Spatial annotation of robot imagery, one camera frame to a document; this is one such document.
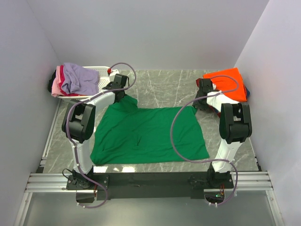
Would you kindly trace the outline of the green t shirt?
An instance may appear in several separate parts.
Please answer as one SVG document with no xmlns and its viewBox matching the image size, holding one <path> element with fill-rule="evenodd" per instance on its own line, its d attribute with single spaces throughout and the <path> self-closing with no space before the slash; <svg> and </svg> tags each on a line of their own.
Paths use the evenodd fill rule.
<svg viewBox="0 0 301 226">
<path fill-rule="evenodd" d="M 138 108 L 138 101 L 125 96 L 105 111 L 95 132 L 90 158 L 95 165 L 146 164 L 182 161 L 183 157 L 209 157 L 201 126 L 192 106 Z"/>
</svg>

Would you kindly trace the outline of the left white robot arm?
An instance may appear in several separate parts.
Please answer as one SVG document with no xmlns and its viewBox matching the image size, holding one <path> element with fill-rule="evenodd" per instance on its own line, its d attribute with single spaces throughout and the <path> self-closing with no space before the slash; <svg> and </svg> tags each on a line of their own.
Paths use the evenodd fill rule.
<svg viewBox="0 0 301 226">
<path fill-rule="evenodd" d="M 74 166 L 68 184 L 89 189 L 93 186 L 93 163 L 89 154 L 89 139 L 95 128 L 95 115 L 114 103 L 119 102 L 129 84 L 128 76 L 115 74 L 110 82 L 97 94 L 82 100 L 72 99 L 69 102 L 62 123 L 62 131 L 69 139 L 72 148 Z"/>
</svg>

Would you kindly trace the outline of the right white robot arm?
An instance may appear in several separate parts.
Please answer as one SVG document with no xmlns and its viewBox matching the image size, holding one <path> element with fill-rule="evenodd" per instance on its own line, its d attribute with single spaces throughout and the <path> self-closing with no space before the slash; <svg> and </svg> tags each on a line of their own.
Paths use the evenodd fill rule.
<svg viewBox="0 0 301 226">
<path fill-rule="evenodd" d="M 199 110 L 212 107 L 220 113 L 221 142 L 206 177 L 207 184 L 217 188 L 231 182 L 230 163 L 242 143 L 252 134 L 250 107 L 249 104 L 233 100 L 217 90 L 210 79 L 200 79 L 198 88 L 196 98 L 204 98 L 194 101 L 192 106 Z"/>
</svg>

